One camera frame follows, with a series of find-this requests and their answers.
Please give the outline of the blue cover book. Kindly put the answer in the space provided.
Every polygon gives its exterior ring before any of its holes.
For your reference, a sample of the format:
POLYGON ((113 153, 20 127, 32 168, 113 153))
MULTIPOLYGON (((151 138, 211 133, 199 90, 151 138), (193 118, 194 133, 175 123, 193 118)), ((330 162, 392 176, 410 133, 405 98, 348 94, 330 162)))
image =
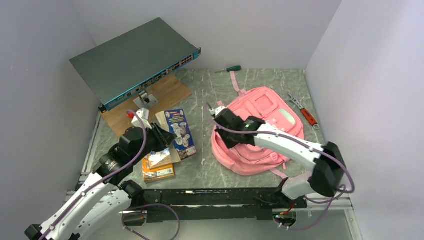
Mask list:
POLYGON ((165 110, 156 113, 155 116, 162 129, 176 135, 169 147, 173 164, 197 153, 194 138, 183 109, 165 110))

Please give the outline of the orange cover book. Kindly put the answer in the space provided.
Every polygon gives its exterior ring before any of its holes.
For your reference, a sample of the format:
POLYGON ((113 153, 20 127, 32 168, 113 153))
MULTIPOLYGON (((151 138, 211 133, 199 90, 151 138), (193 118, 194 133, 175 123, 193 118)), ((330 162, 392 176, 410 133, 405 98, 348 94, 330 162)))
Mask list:
POLYGON ((168 148, 162 151, 152 151, 142 160, 142 166, 149 170, 160 168, 172 163, 171 153, 168 148))

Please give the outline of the pink backpack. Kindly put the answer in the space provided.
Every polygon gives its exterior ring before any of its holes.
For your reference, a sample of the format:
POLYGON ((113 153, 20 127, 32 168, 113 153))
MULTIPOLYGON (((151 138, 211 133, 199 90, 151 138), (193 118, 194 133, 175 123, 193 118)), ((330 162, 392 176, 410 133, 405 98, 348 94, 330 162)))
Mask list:
MULTIPOLYGON (((239 96, 227 107, 235 115, 243 120, 254 116, 287 134, 302 140, 305 138, 301 119, 275 91, 265 86, 246 91, 239 88, 234 72, 230 72, 230 76, 239 96)), ((276 168, 285 168, 289 158, 272 150, 245 144, 229 149, 216 131, 211 134, 211 149, 223 166, 238 175, 252 176, 271 171, 286 178, 276 168)))

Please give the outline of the orange bottom book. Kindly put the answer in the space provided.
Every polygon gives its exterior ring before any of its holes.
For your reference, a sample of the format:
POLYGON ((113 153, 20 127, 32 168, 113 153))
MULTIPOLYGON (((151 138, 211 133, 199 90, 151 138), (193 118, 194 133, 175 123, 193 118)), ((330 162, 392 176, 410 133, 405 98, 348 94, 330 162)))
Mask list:
POLYGON ((152 183, 175 176, 174 165, 172 163, 156 168, 149 168, 149 162, 147 159, 144 158, 141 162, 142 179, 145 183, 152 183))

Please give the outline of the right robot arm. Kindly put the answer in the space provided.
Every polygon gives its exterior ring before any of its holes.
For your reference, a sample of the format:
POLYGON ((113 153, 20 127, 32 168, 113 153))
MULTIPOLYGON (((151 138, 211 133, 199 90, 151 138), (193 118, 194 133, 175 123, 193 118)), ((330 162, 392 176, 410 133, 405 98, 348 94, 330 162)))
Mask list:
POLYGON ((341 181, 348 174, 339 147, 333 142, 325 145, 309 142, 285 133, 264 120, 249 116, 243 120, 230 109, 220 106, 209 110, 227 148, 251 145, 271 150, 302 164, 307 172, 283 180, 275 194, 276 203, 289 207, 296 199, 317 193, 333 198, 341 193, 341 181))

